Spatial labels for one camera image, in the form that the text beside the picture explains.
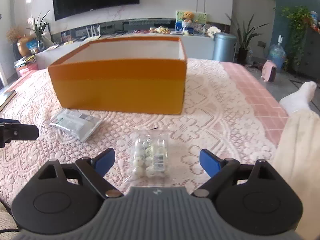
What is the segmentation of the white grey snack packet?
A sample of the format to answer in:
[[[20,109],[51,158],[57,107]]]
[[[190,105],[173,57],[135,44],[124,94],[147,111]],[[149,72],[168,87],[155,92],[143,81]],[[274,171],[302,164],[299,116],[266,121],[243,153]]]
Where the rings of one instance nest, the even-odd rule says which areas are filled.
[[[102,122],[100,118],[63,109],[51,119],[50,126],[61,129],[81,142],[85,142]]]

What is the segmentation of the clear bag white candies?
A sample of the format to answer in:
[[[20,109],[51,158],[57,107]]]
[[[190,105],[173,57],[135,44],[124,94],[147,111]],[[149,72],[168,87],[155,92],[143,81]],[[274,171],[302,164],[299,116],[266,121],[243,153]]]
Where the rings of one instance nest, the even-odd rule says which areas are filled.
[[[157,127],[133,133],[128,181],[142,184],[164,183],[169,178],[169,141]]]

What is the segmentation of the pink storage crate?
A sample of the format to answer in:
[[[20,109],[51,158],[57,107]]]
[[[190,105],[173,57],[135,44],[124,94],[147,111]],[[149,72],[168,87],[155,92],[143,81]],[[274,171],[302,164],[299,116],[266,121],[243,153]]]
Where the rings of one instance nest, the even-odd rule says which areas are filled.
[[[20,67],[16,68],[16,72],[17,72],[18,77],[25,76],[33,70],[38,70],[38,66],[37,66],[36,62],[29,63],[27,65],[20,66]]]

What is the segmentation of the pink white lace rug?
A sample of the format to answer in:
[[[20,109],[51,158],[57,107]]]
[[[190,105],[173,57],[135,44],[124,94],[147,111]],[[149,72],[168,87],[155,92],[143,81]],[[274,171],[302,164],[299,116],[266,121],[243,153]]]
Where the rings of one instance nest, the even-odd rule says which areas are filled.
[[[180,115],[96,112],[102,120],[88,138],[75,137],[50,125],[61,110],[47,70],[31,74],[1,117],[36,125],[35,141],[13,141],[1,149],[1,200],[11,204],[16,194],[49,159],[72,163],[111,147],[116,163],[106,179],[126,191],[131,185],[132,145],[139,132],[162,130],[168,139],[171,185],[195,190],[207,175],[199,164],[206,148],[222,158],[251,164],[272,159],[287,121],[275,98],[243,66],[189,59],[183,111]]]

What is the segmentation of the cream trouser leg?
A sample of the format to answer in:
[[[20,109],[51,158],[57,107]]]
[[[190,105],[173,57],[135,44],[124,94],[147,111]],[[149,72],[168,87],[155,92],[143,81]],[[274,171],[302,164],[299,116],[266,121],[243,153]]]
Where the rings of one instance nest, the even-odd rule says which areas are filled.
[[[272,165],[303,203],[297,233],[303,239],[319,239],[318,114],[305,109],[289,116]]]

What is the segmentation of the brown ceramic vase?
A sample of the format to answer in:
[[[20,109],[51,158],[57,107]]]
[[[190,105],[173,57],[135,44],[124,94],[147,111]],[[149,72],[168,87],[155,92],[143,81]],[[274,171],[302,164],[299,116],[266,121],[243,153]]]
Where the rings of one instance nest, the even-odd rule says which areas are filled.
[[[29,48],[27,47],[27,43],[32,41],[33,38],[31,36],[23,36],[21,37],[18,41],[17,41],[17,47],[18,47],[18,51],[20,53],[20,55],[22,57],[25,56],[30,56],[31,52],[29,50]]]

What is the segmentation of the small potted green plant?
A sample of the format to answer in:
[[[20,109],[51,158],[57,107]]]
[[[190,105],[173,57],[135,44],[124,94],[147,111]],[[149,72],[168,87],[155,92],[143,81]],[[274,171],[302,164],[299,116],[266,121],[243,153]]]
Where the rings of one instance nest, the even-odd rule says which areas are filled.
[[[49,23],[45,20],[48,14],[49,14],[49,11],[47,11],[42,17],[39,15],[38,18],[34,18],[33,27],[29,28],[29,30],[32,30],[36,36],[37,47],[40,52],[44,51],[45,49],[43,34],[44,34],[44,31],[46,30],[46,27],[49,25]]]

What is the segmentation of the white sock foot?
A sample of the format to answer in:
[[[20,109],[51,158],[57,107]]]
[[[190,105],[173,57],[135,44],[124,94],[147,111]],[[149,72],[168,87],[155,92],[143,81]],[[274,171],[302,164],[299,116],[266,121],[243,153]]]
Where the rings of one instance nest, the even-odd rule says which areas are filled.
[[[309,103],[314,97],[317,84],[313,81],[305,82],[299,90],[282,98],[279,102],[288,115],[301,110],[310,110]]]

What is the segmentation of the pink small heater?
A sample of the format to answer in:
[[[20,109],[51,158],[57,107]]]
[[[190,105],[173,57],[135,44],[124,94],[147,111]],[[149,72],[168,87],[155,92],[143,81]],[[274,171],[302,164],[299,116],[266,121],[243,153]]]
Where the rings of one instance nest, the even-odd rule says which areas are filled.
[[[261,78],[264,82],[274,82],[277,74],[277,67],[273,61],[267,60],[261,71]]]

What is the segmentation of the white wifi router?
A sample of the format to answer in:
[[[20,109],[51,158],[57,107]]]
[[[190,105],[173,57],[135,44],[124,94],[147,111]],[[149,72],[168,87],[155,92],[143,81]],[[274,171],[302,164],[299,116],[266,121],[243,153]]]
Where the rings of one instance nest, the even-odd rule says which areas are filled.
[[[86,27],[87,38],[85,41],[94,41],[98,40],[101,37],[101,25],[91,25],[90,27]]]

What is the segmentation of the white marble tv cabinet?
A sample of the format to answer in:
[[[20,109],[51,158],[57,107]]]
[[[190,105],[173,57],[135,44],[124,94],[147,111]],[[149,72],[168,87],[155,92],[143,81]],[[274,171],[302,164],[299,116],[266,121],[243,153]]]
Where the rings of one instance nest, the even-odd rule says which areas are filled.
[[[181,39],[185,53],[187,57],[195,59],[213,59],[214,51],[214,39],[209,36],[196,36],[196,35],[164,35],[156,33],[129,33],[125,35],[116,35],[116,36],[103,36],[101,39],[111,39],[111,38],[122,38],[122,37],[178,37]],[[73,42],[68,45],[59,46],[52,50],[45,50],[36,54],[36,63],[38,69],[46,69],[54,61],[60,57],[70,53],[81,45],[85,44],[85,41],[82,42]]]

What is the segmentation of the blue water jug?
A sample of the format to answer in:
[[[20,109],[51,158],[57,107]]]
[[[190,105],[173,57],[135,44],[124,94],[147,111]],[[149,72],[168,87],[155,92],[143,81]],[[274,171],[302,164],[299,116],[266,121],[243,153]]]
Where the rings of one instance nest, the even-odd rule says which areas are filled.
[[[272,61],[278,70],[280,70],[283,66],[283,63],[286,59],[286,53],[284,48],[282,47],[283,36],[279,35],[276,44],[270,46],[269,53],[267,59]]]

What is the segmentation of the tall potted plant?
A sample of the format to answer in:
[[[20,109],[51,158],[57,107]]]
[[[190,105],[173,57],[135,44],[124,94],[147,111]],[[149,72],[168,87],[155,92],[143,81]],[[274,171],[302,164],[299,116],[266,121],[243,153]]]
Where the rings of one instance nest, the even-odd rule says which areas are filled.
[[[247,24],[243,21],[242,26],[240,26],[240,23],[236,18],[232,19],[228,14],[226,14],[226,16],[230,20],[231,25],[236,27],[236,34],[238,36],[239,43],[237,62],[238,64],[245,65],[247,62],[246,59],[251,40],[254,37],[262,35],[262,33],[257,33],[257,30],[264,26],[267,26],[268,23],[261,24],[257,27],[252,27],[252,21],[255,16],[255,14],[253,14]]]

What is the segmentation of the teddy bear plush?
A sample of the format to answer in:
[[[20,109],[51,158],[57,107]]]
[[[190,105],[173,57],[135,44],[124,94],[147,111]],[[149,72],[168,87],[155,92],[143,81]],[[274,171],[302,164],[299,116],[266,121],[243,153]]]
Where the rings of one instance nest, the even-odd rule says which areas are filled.
[[[183,22],[191,23],[194,19],[194,13],[191,11],[185,11],[183,13]]]

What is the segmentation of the hanging ivy plant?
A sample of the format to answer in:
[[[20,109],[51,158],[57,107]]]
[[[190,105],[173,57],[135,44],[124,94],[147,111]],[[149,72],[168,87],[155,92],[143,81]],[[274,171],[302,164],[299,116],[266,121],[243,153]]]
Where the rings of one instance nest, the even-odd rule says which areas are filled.
[[[303,41],[312,22],[310,10],[303,5],[283,7],[281,15],[289,20],[289,38],[286,44],[285,69],[289,72],[299,67],[303,56]]]

